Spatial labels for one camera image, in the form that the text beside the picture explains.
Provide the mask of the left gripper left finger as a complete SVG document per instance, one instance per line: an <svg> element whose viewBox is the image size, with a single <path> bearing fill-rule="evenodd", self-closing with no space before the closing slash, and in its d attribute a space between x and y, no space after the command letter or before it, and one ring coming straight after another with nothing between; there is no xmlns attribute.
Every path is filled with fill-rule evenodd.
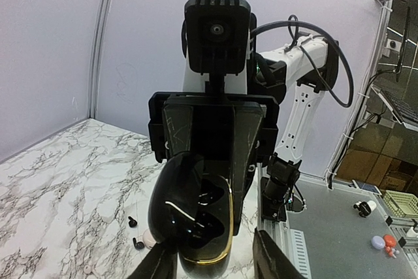
<svg viewBox="0 0 418 279"><path fill-rule="evenodd" d="M178 252L166 244L156 244L129 275L129 279L175 279Z"/></svg>

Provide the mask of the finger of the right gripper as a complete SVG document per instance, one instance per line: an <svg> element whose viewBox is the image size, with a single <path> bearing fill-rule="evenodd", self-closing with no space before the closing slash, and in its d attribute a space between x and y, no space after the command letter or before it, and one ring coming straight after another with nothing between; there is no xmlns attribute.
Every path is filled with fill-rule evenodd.
<svg viewBox="0 0 418 279"><path fill-rule="evenodd" d="M263 123L264 112L258 104L234 107L233 145L231 153L231 189L233 196L233 235L239 232L242 218L246 177Z"/></svg>
<svg viewBox="0 0 418 279"><path fill-rule="evenodd" d="M193 107L166 102L162 114L167 160L181 152L190 152Z"/></svg>

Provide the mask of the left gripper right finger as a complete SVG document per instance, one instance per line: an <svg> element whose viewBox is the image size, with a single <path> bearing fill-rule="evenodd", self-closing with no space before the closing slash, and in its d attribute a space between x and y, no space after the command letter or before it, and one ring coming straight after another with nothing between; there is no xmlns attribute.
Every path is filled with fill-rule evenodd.
<svg viewBox="0 0 418 279"><path fill-rule="evenodd" d="M302 279L297 270L265 230L255 228L253 236L253 265L257 279Z"/></svg>

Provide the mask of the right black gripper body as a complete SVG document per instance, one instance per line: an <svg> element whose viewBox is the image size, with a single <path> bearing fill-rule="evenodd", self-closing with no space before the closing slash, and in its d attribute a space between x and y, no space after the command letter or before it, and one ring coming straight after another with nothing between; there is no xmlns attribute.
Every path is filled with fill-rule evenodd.
<svg viewBox="0 0 418 279"><path fill-rule="evenodd" d="M263 120L257 132L256 162L265 163L273 154L278 135L279 104L273 96L228 94L225 101L199 93L156 92L148 102L150 122L148 129L155 158L159 163L169 158L168 133L164 130L163 109L169 101L177 105L191 106L193 148L210 160L225 160L230 156L227 149L233 143L233 108L257 103L263 110Z"/></svg>

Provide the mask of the black earbud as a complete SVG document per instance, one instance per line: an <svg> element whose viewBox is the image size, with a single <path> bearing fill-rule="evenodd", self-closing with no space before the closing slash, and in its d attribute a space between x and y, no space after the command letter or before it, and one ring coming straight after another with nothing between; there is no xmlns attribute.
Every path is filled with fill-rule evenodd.
<svg viewBox="0 0 418 279"><path fill-rule="evenodd" d="M141 240L137 240L136 238L133 238L133 245L136 250L142 250L145 247L144 243Z"/></svg>
<svg viewBox="0 0 418 279"><path fill-rule="evenodd" d="M128 222L129 227L134 228L134 227L137 226L137 221L134 218L132 218L131 216L129 216L128 217L128 220L129 220L129 222Z"/></svg>

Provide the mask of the black earbud charging case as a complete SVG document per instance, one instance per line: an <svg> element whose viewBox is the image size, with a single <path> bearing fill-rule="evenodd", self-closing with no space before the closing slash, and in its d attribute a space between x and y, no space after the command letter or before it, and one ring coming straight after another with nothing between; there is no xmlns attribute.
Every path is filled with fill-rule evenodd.
<svg viewBox="0 0 418 279"><path fill-rule="evenodd" d="M159 244L174 249L192 278L219 278L229 263L233 196L229 181L207 170L192 152L171 157L155 183L148 225Z"/></svg>

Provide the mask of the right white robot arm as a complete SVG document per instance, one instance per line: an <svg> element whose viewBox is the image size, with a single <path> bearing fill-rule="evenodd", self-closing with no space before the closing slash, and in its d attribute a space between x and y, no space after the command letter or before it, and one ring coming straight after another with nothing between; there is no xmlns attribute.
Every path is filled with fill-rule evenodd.
<svg viewBox="0 0 418 279"><path fill-rule="evenodd" d="M294 47L253 54L247 94L157 92L150 138L164 163L148 223L153 237L208 241L237 234L256 166L261 219L285 222L294 208L310 123L338 75L336 45L301 35Z"/></svg>

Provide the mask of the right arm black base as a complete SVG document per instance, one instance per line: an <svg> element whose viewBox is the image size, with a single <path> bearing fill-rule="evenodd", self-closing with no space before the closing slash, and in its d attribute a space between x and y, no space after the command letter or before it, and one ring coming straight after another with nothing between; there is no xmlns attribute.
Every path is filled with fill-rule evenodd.
<svg viewBox="0 0 418 279"><path fill-rule="evenodd" d="M261 188L261 218L274 222L286 222L287 211L302 212L306 200L296 186L300 178L302 161L284 161L274 153L266 166L267 177L263 176Z"/></svg>

